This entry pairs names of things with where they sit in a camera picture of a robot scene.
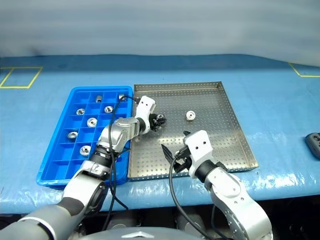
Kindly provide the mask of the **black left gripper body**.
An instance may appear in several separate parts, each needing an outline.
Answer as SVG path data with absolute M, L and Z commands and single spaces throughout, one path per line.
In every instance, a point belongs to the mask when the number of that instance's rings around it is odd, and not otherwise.
M 153 132 L 156 132 L 158 130 L 158 119 L 157 119 L 157 114 L 156 113 L 151 113 L 148 117 L 149 125 L 150 125 L 150 130 Z

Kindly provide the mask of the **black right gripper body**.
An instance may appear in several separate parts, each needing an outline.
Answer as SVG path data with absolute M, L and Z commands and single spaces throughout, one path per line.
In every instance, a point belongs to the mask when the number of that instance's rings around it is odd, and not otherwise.
M 175 163 L 173 169 L 176 173 L 180 173 L 185 169 L 189 170 L 192 165 L 191 152 L 188 146 L 182 147 L 174 155 Z

